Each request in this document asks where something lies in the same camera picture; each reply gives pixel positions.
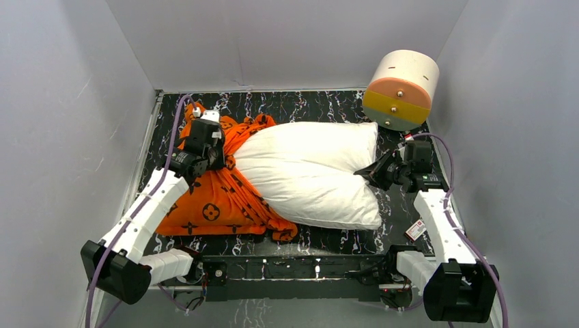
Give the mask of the orange patterned plush pillowcase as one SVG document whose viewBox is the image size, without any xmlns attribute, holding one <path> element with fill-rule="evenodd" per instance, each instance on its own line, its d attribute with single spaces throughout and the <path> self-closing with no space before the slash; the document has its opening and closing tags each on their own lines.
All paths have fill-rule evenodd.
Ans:
<svg viewBox="0 0 579 328">
<path fill-rule="evenodd" d="M 272 233 L 276 241 L 290 241 L 298 228 L 273 210 L 261 193 L 236 167 L 235 153 L 256 133 L 275 126 L 267 114 L 238 123 L 220 118 L 225 134 L 225 166 L 207 171 L 194 181 L 171 207 L 156 229 L 164 236 L 230 235 Z"/>
</svg>

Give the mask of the white pillow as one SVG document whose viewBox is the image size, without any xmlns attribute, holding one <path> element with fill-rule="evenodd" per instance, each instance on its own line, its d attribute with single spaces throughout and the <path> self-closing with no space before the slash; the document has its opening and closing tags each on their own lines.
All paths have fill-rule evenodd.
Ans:
<svg viewBox="0 0 579 328">
<path fill-rule="evenodd" d="M 374 122 L 292 122 L 255 133 L 234 158 L 280 217 L 319 228 L 376 230 L 378 199 L 357 171 L 375 162 L 377 141 Z"/>
</svg>

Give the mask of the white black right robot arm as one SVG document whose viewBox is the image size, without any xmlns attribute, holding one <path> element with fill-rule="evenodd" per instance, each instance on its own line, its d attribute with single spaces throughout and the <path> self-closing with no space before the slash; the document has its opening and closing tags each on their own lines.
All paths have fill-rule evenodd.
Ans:
<svg viewBox="0 0 579 328">
<path fill-rule="evenodd" d="M 392 245 L 383 261 L 360 271 L 401 283 L 408 279 L 422 294 L 425 312 L 432 321 L 486 323 L 494 304 L 498 272 L 460 237 L 462 228 L 449 203 L 449 185 L 429 160 L 428 141 L 406 141 L 376 162 L 357 171 L 373 187 L 388 190 L 399 185 L 416 195 L 420 214 L 436 259 L 429 261 L 416 247 Z"/>
</svg>

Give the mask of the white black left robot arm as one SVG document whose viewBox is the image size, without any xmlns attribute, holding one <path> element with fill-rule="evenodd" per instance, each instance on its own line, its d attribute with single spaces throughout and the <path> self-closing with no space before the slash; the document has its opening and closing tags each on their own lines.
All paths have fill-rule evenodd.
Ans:
<svg viewBox="0 0 579 328">
<path fill-rule="evenodd" d="M 127 215 L 100 241 L 87 241 L 81 248 L 90 288 L 132 305 L 150 286 L 166 280 L 201 281 L 204 267 L 192 251 L 179 248 L 149 256 L 144 252 L 176 201 L 199 187 L 197 179 L 208 170 L 224 167 L 224 141 L 217 111 L 209 110 L 191 122 L 182 148 L 171 147 L 168 167 L 153 171 Z"/>
</svg>

